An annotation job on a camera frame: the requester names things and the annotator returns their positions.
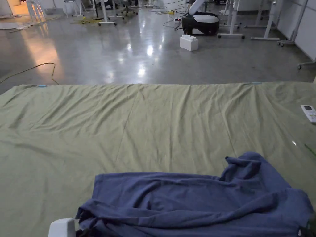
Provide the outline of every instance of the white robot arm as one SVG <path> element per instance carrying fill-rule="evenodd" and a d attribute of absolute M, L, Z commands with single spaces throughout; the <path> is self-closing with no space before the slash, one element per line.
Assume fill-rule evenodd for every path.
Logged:
<path fill-rule="evenodd" d="M 200 8 L 200 6 L 203 5 L 205 0 L 195 0 L 195 2 L 192 4 L 192 6 L 189 9 L 189 14 L 190 15 L 194 15 L 194 13 L 196 13 L 198 11 L 198 9 Z"/>

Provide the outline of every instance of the white box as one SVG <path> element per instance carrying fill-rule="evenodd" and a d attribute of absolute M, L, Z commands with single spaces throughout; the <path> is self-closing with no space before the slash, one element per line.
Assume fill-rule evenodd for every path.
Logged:
<path fill-rule="evenodd" d="M 198 49 L 198 39 L 194 36 L 184 34 L 180 38 L 180 47 L 187 49 L 189 51 L 197 50 Z"/>

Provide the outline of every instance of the white foam block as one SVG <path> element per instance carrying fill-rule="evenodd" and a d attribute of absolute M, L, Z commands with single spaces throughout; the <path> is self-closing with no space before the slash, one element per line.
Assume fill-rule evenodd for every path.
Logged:
<path fill-rule="evenodd" d="M 54 221 L 49 227 L 48 237 L 76 237 L 75 220 L 66 218 Z"/>
<path fill-rule="evenodd" d="M 180 47 L 189 51 L 198 49 L 198 39 L 188 34 L 182 35 L 180 38 Z"/>

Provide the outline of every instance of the yellow cable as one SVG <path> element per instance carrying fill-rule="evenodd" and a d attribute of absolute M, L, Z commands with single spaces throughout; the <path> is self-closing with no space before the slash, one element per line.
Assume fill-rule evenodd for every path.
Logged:
<path fill-rule="evenodd" d="M 0 81 L 0 84 L 1 84 L 2 82 L 4 82 L 5 80 L 9 79 L 10 77 L 13 77 L 13 76 L 15 76 L 15 75 L 21 74 L 21 73 L 23 73 L 23 72 L 26 72 L 26 71 L 28 71 L 28 70 L 31 70 L 31 69 L 33 69 L 33 68 L 37 68 L 37 67 L 39 67 L 39 66 L 46 65 L 46 64 L 53 64 L 53 65 L 54 65 L 53 72 L 52 72 L 52 80 L 53 80 L 57 85 L 59 85 L 59 83 L 53 79 L 53 75 L 54 75 L 54 71 L 55 71 L 55 67 L 56 67 L 56 64 L 54 64 L 54 63 L 43 63 L 43 64 L 37 65 L 37 66 L 35 66 L 35 67 L 26 69 L 26 70 L 24 70 L 24 71 L 22 71 L 22 72 L 18 72 L 18 73 L 16 73 L 16 74 L 10 75 L 10 76 L 4 78 L 2 81 Z"/>

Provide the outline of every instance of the stool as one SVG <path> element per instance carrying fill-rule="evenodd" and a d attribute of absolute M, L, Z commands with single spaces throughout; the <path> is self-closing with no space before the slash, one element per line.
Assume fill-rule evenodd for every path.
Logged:
<path fill-rule="evenodd" d="M 77 10 L 76 10 L 76 6 L 78 7 L 78 9 L 80 9 L 79 8 L 79 6 L 78 6 L 78 4 L 76 3 L 76 1 L 75 0 L 64 0 L 64 3 L 65 3 L 65 11 L 66 11 L 66 16 L 67 16 L 67 18 L 68 18 L 68 13 L 67 13 L 67 3 L 69 4 L 71 4 L 71 6 L 72 6 L 72 9 L 75 11 L 75 13 L 76 13 L 76 16 L 78 16 L 78 14 L 77 14 Z"/>
<path fill-rule="evenodd" d="M 42 21 L 41 15 L 42 16 L 45 16 L 45 15 L 42 11 L 40 0 L 26 0 L 26 6 L 32 20 L 33 18 L 36 20 L 36 17 L 38 17 L 39 21 Z"/>

